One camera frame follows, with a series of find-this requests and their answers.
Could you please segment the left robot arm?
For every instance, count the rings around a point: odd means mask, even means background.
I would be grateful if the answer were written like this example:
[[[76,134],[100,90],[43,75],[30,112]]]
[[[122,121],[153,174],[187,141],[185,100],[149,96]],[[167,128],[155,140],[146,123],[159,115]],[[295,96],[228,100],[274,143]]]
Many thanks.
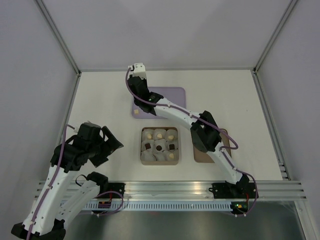
[[[91,122],[82,123],[71,137],[64,132],[61,144],[54,149],[44,187],[29,215],[12,227],[11,234],[21,240],[62,240],[70,223],[91,200],[107,199],[104,209],[111,207],[114,197],[123,200],[123,189],[111,187],[107,176],[93,171],[84,177],[77,192],[62,202],[82,166],[90,161],[99,167],[123,146],[106,126]]]

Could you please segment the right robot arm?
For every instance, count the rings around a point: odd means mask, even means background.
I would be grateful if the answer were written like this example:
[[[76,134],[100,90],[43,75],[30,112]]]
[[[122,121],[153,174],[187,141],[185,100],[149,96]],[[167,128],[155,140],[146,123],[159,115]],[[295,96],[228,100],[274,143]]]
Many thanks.
[[[221,135],[221,130],[208,111],[196,113],[170,102],[162,95],[148,89],[146,79],[127,73],[127,89],[134,98],[134,104],[143,112],[174,121],[190,131],[193,146],[207,154],[224,174],[223,183],[213,183],[208,189],[216,199],[254,199],[259,197],[255,178],[233,163]]]

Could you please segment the dark chocolate cube top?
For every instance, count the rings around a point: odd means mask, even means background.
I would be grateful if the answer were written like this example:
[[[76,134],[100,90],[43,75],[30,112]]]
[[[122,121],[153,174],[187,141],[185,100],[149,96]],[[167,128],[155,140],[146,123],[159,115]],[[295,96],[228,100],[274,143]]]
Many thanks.
[[[148,150],[151,148],[151,145],[149,143],[145,144],[145,149]]]

